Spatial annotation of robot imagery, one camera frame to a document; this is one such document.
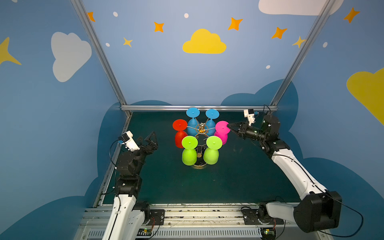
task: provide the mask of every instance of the blue disc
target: blue disc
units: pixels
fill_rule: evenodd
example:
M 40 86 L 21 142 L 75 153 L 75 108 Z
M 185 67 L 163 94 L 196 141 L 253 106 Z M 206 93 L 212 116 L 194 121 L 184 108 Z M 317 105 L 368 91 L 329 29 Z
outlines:
M 205 112 L 205 115 L 210 119 L 216 119 L 220 115 L 220 113 L 216 109 L 208 109 Z
M 195 118 L 198 115 L 200 115 L 200 110 L 198 110 L 197 108 L 190 108 L 187 110 L 187 116 L 190 118 Z

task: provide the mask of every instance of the green disc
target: green disc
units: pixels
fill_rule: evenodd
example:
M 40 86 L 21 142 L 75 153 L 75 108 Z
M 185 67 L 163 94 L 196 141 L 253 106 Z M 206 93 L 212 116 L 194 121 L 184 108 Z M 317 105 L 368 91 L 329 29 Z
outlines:
M 197 152 L 195 149 L 184 149 L 182 158 L 183 163 L 187 166 L 192 166 L 197 161 Z
M 217 163 L 218 150 L 213 150 L 211 148 L 207 148 L 204 152 L 203 159 L 207 164 L 210 164 L 210 165 Z
M 181 141 L 181 145 L 183 145 L 185 149 L 195 149 L 197 147 L 197 144 L 197 139 L 194 136 L 186 136 Z
M 217 136 L 210 136 L 207 139 L 207 146 L 213 150 L 218 150 L 223 146 L 223 141 Z

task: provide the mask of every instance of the green table surface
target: green table surface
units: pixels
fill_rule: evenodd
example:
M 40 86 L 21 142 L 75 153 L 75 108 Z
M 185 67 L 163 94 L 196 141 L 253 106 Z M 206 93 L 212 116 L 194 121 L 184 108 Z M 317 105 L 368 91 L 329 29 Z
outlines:
M 185 112 L 134 112 L 128 129 L 134 139 L 145 138 L 156 132 L 159 149 L 146 157 L 142 168 L 141 191 L 138 200 L 160 203 L 238 203 L 274 200 L 276 196 L 287 202 L 300 198 L 281 169 L 259 147 L 251 142 L 228 134 L 228 141 L 219 149 L 219 160 L 204 169 L 194 169 L 181 161 L 183 149 L 175 146 L 172 123 L 177 119 L 189 121 Z M 205 112 L 197 117 L 206 121 Z M 255 126 L 260 126 L 262 117 Z M 218 121 L 229 123 L 246 119 L 242 112 L 220 112 Z M 115 184 L 114 175 L 108 191 Z M 113 203 L 113 194 L 104 203 Z

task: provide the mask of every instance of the yellow cloud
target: yellow cloud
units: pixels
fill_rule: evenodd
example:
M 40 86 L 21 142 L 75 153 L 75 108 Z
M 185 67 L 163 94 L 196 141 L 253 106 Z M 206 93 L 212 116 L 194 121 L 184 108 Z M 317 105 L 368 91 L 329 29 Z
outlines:
M 219 35 L 210 33 L 207 29 L 199 29 L 193 33 L 191 40 L 183 45 L 186 53 L 223 53 L 227 46 L 220 41 Z
M 347 81 L 347 88 L 384 125 L 384 68 L 374 74 L 353 74 Z

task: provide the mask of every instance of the blue wall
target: blue wall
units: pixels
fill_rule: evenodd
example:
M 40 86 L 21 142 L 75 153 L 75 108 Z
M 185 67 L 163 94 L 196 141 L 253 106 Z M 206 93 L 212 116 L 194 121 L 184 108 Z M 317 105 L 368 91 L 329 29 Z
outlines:
M 316 19 L 265 14 L 254 0 L 84 0 L 84 4 L 93 12 L 92 24 L 129 104 L 157 100 L 173 105 L 234 105 L 238 101 L 228 96 L 255 94 L 285 77 L 299 50 L 292 44 L 299 36 L 305 39 Z M 243 19 L 238 31 L 228 30 L 231 18 Z M 154 22 L 164 23 L 164 32 L 155 32 Z M 287 30 L 281 39 L 271 39 L 277 27 Z M 218 34 L 227 46 L 225 52 L 184 52 L 183 44 L 201 28 Z M 123 45 L 124 38 L 132 40 L 131 47 Z M 262 99 L 263 104 L 269 104 L 267 99 L 274 94 Z
M 350 10 L 360 11 L 351 23 Z M 382 1 L 344 1 L 331 15 L 279 103 L 281 137 L 298 159 L 343 202 L 360 211 L 363 229 L 351 239 L 383 239 L 383 124 L 347 88 L 356 72 L 384 68 Z M 360 216 L 342 209 L 333 234 L 349 235 Z
M 69 0 L 2 1 L 0 239 L 72 239 L 109 163 L 125 114 L 92 49 L 66 82 L 53 74 L 55 32 L 89 39 Z

